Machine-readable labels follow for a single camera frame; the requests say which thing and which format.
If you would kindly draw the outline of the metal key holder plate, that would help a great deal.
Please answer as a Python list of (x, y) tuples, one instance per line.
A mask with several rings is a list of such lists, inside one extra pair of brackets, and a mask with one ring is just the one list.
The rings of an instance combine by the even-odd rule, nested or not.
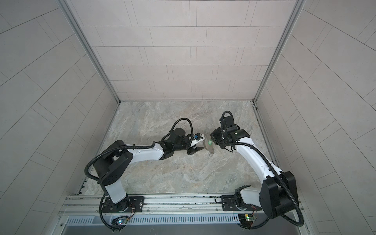
[(212, 139), (209, 137), (207, 139), (206, 149), (209, 151), (210, 157), (212, 157), (213, 154), (214, 154), (214, 143), (212, 142), (212, 145), (210, 146), (209, 143), (208, 143), (210, 140), (212, 141)]

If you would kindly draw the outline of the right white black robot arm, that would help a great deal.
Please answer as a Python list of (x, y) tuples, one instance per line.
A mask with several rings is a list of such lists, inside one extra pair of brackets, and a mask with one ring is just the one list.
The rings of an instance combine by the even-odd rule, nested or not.
[(260, 189), (252, 186), (236, 189), (236, 206), (241, 210), (251, 206), (262, 208), (270, 219), (278, 216), (286, 218), (287, 212), (296, 211), (299, 218), (296, 224), (301, 225), (303, 215), (299, 208), (294, 175), (289, 171), (282, 171), (268, 160), (255, 146), (250, 135), (235, 124), (231, 112), (225, 111), (219, 122), (220, 127), (210, 134), (211, 140), (221, 149), (242, 155), (261, 182)]

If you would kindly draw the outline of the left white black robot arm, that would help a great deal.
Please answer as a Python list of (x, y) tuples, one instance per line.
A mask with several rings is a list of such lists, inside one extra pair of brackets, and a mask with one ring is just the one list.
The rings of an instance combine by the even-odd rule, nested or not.
[(150, 146), (127, 146), (116, 141), (104, 152), (92, 159), (85, 168), (85, 175), (101, 186), (107, 212), (122, 212), (130, 207), (131, 200), (120, 178), (130, 164), (142, 161), (165, 160), (176, 151), (192, 155), (204, 149), (204, 134), (188, 134), (182, 128), (171, 130), (161, 141)]

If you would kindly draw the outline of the right circuit board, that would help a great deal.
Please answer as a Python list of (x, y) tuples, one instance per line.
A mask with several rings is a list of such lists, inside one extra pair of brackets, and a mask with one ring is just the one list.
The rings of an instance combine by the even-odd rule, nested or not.
[(252, 227), (257, 219), (253, 214), (238, 214), (240, 225), (243, 227)]

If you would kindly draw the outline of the circuit board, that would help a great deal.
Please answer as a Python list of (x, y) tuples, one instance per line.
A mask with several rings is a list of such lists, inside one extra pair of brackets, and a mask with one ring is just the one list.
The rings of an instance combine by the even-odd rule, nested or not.
[(243, 227), (252, 227), (257, 219), (253, 214), (238, 214), (240, 225)]
[(125, 226), (129, 221), (128, 216), (120, 216), (112, 220), (113, 226)]

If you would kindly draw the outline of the left circuit board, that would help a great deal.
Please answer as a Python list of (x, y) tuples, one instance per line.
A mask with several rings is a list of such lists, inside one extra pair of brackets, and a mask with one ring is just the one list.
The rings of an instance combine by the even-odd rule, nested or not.
[(113, 226), (125, 226), (129, 221), (128, 216), (120, 216), (112, 220)]

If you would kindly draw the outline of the perforated vent strip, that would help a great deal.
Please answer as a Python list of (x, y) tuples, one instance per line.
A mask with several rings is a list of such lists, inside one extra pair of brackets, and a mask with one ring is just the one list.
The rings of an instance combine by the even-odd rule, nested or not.
[[(237, 214), (157, 214), (135, 215), (128, 225), (178, 225), (178, 224), (239, 224)], [(99, 216), (70, 216), (66, 222), (69, 226), (103, 225)]]

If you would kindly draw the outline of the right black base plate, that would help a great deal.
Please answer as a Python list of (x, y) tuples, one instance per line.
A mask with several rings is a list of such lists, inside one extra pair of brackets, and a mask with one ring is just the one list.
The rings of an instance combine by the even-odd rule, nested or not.
[(215, 202), (220, 204), (222, 206), (223, 211), (227, 212), (235, 212), (235, 211), (261, 211), (262, 208), (251, 205), (251, 204), (245, 204), (243, 203), (239, 197), (235, 195), (222, 195), (219, 197), (219, 201), (217, 201), (217, 198), (215, 199)]

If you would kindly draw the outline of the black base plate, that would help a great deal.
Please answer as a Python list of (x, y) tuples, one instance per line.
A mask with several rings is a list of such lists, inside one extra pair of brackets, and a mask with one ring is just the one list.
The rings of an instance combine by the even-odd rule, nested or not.
[(102, 202), (102, 212), (141, 212), (143, 209), (144, 201), (145, 197), (143, 196), (127, 196), (122, 201), (115, 204), (110, 197), (106, 197), (104, 202)]
[(235, 195), (222, 195), (219, 197), (219, 201), (217, 201), (217, 198), (215, 199), (215, 202), (220, 204), (222, 206), (223, 211), (227, 212), (235, 212), (235, 211), (261, 211), (262, 208), (251, 205), (251, 204), (245, 204), (243, 203), (239, 197)]

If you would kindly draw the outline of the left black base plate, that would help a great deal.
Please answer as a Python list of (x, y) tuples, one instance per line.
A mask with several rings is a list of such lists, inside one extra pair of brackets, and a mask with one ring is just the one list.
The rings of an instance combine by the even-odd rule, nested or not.
[(115, 204), (110, 197), (106, 197), (104, 202), (102, 202), (102, 212), (141, 212), (143, 209), (144, 201), (145, 197), (143, 196), (127, 196), (122, 201)]

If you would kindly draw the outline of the aluminium mounting rail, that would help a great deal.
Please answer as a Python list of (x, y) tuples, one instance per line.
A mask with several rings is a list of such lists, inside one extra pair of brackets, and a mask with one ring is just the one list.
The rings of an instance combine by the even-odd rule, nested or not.
[[(155, 214), (209, 214), (225, 213), (222, 206), (215, 202), (222, 195), (234, 195), (233, 193), (188, 193), (188, 194), (132, 194), (130, 196), (145, 197), (141, 212), (117, 212), (104, 213), (104, 215), (155, 215)], [(59, 215), (98, 215), (99, 204), (102, 195), (78, 195), (68, 196)], [(229, 213), (263, 213), (261, 211), (227, 211)]]

